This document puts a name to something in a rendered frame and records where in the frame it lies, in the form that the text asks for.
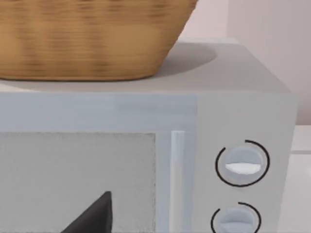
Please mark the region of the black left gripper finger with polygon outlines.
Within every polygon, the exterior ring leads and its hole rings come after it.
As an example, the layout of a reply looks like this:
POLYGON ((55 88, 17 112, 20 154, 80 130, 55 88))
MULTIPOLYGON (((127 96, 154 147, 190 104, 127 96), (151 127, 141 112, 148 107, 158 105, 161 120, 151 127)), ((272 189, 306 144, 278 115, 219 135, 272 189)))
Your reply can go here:
POLYGON ((112 233, 112 193, 104 192, 61 233, 112 233))

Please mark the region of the pale microwave door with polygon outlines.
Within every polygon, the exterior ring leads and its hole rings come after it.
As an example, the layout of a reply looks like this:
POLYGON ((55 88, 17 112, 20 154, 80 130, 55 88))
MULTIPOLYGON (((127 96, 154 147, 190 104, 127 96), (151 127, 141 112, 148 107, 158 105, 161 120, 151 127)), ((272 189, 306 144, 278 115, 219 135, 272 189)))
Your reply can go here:
POLYGON ((112 233, 170 233, 171 133, 185 133, 182 232, 191 228, 197 98, 0 94, 0 233, 61 233, 104 192, 112 233))

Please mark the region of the pale round microwave knob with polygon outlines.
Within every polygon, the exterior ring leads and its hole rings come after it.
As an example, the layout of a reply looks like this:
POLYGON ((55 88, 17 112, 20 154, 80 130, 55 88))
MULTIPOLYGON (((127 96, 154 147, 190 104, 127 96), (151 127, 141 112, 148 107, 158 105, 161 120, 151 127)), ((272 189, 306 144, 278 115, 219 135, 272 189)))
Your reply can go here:
POLYGON ((253 233, 255 217, 252 212, 242 207, 224 211, 218 220, 220 233, 253 233))
POLYGON ((248 145, 238 146, 227 152, 224 174, 231 183, 247 184, 261 176, 264 164, 264 158, 258 149, 248 145))

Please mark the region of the woven wicker basket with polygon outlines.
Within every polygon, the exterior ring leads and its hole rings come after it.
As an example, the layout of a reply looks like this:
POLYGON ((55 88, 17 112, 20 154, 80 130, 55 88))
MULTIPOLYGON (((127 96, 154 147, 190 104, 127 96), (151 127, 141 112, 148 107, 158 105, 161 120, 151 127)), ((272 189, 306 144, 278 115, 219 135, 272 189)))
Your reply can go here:
POLYGON ((0 79, 154 76, 198 0, 0 0, 0 79))

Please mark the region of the pale grey microwave oven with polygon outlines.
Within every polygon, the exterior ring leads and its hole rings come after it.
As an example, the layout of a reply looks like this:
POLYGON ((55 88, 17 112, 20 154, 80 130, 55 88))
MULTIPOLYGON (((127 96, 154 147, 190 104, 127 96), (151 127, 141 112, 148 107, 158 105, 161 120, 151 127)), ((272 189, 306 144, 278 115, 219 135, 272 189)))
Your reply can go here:
POLYGON ((221 214, 242 207, 255 217, 253 233, 277 233, 297 102, 290 90, 247 48, 232 39, 178 42, 159 73, 129 82, 0 80, 1 93, 111 93, 191 95, 197 98, 191 228, 220 233, 221 214), (238 146, 264 158, 257 180, 227 180, 224 161, 238 146))

